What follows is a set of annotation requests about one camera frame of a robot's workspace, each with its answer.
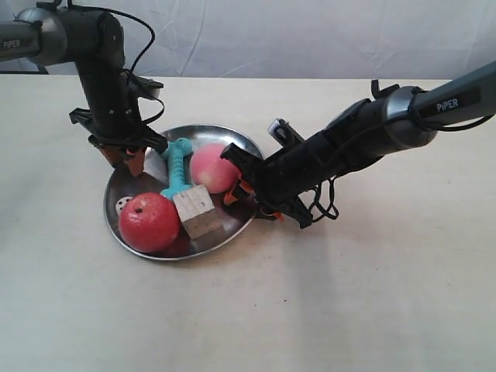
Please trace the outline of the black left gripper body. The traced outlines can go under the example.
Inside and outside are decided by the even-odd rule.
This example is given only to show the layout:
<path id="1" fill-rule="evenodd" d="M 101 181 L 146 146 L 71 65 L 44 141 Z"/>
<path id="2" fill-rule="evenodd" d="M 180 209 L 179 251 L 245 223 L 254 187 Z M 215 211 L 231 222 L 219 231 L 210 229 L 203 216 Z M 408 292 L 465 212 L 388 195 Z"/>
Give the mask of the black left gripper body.
<path id="1" fill-rule="evenodd" d="M 138 149 L 150 147 L 159 153 L 168 148 L 168 140 L 149 127 L 164 113 L 160 110 L 148 119 L 141 119 L 140 112 L 133 108 L 92 107 L 76 108 L 69 117 L 73 124 L 82 125 L 91 134 L 98 146 Z"/>

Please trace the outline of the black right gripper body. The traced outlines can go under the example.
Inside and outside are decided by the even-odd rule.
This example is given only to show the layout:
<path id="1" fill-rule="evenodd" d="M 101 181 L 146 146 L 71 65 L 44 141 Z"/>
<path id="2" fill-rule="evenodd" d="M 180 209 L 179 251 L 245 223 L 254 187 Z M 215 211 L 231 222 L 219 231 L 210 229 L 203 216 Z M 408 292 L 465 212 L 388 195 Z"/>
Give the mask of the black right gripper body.
<path id="1" fill-rule="evenodd" d="M 312 224 L 312 213 L 299 195 L 312 188 L 311 168 L 301 165 L 299 160 L 290 162 L 291 154 L 291 150 L 282 149 L 262 159 L 231 143 L 222 151 L 221 158 L 232 163 L 240 172 L 239 178 L 253 187 L 248 197 L 253 206 L 254 202 L 278 205 L 284 215 L 305 229 Z"/>

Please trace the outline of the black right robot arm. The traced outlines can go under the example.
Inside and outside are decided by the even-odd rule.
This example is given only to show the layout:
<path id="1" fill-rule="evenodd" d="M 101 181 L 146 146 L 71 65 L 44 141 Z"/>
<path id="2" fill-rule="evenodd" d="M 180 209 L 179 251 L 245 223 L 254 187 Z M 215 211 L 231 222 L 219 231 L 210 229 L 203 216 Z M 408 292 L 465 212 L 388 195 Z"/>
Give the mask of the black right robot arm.
<path id="1" fill-rule="evenodd" d="M 231 205 L 249 199 L 256 217 L 287 216 L 305 229 L 322 219 L 335 220 L 334 203 L 322 206 L 322 186 L 335 198 L 337 179 L 372 166 L 384 156 L 424 147 L 439 132 L 475 128 L 495 115 L 495 64 L 489 63 L 430 91 L 419 86 L 370 85 L 371 98 L 355 102 L 324 129 L 307 139 L 284 119 L 275 119 L 269 134 L 281 148 L 266 159 L 228 145 L 224 160 L 240 172 L 225 193 Z"/>

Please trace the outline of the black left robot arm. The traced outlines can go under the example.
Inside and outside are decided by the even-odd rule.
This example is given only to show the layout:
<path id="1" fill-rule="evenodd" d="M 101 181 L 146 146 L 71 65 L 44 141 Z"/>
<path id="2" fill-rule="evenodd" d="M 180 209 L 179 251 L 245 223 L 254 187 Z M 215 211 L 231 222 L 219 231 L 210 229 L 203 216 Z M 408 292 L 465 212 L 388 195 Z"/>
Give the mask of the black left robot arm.
<path id="1" fill-rule="evenodd" d="M 2 22 L 1 59 L 26 58 L 41 67 L 74 64 L 88 106 L 70 112 L 70 121 L 89 132 L 89 143 L 113 167 L 126 166 L 138 176 L 147 149 L 163 153 L 168 148 L 167 139 L 150 128 L 160 115 L 143 119 L 139 107 L 140 98 L 157 101 L 163 84 L 125 67 L 118 15 L 111 9 L 37 2 Z"/>

